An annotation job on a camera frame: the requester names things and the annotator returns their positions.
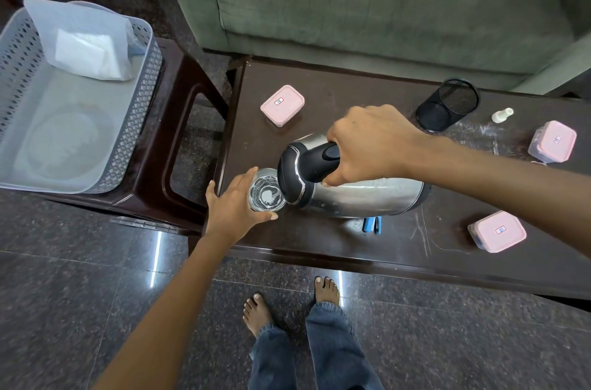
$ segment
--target black mesh pen holder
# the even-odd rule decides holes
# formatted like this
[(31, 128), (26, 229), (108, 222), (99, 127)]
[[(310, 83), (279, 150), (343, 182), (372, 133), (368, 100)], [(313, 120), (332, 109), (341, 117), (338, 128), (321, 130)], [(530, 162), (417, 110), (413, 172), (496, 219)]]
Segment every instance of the black mesh pen holder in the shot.
[(426, 132), (443, 132), (478, 107), (480, 96), (467, 80), (443, 82), (416, 111), (417, 123)]

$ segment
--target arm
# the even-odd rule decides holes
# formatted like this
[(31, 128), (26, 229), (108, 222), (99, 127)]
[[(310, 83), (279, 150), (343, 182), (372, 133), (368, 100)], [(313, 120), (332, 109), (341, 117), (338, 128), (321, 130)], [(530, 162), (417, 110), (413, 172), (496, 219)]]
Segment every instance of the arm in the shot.
[(276, 213), (257, 213), (248, 205), (247, 193), (257, 169), (236, 176), (219, 198), (210, 182), (205, 236), (129, 335), (95, 390), (174, 387), (188, 338), (222, 258), (255, 224), (277, 219)]
[(341, 161), (325, 185), (381, 177), (426, 181), (520, 217), (591, 258), (591, 177), (427, 135), (391, 105), (353, 107), (327, 138), (339, 145)]

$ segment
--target dark floor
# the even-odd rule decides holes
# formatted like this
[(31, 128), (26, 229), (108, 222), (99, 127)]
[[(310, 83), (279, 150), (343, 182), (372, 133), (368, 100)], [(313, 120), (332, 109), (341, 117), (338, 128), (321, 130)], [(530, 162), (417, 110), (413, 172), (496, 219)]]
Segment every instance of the dark floor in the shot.
[[(228, 57), (204, 54), (175, 0), (102, 0), (151, 22), (198, 59), (227, 98)], [(10, 16), (0, 10), (2, 22)], [(223, 120), (203, 101), (189, 121), (174, 187), (203, 201)], [(0, 191), (0, 388), (87, 388), (186, 257), (184, 237)], [(160, 245), (155, 264), (156, 247)], [(199, 317), (178, 388), (246, 388), (254, 338), (242, 303), (268, 299), (315, 388), (304, 317), (312, 279), (330, 275), (386, 388), (591, 387), (591, 314), (526, 294), (227, 258)]]

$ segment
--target pink container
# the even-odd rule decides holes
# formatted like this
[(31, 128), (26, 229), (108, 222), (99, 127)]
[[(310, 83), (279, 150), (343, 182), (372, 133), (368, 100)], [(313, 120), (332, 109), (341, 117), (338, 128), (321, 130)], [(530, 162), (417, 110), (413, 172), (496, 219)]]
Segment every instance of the pink container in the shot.
[(491, 253), (501, 252), (527, 237), (519, 219), (499, 211), (468, 226), (476, 245)]
[(284, 85), (261, 105), (262, 112), (277, 127), (283, 126), (304, 106), (306, 100), (291, 85)]
[(548, 121), (536, 130), (528, 153), (544, 163), (567, 161), (573, 151), (577, 133), (558, 121)]

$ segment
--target blue jeans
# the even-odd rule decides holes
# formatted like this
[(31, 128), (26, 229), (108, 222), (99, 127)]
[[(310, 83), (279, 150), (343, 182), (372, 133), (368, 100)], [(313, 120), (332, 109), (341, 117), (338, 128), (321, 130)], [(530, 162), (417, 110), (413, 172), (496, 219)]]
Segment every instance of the blue jeans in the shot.
[[(314, 304), (306, 318), (318, 390), (383, 390), (343, 310), (329, 301)], [(251, 351), (249, 390), (294, 390), (296, 361), (284, 330), (267, 323)]]

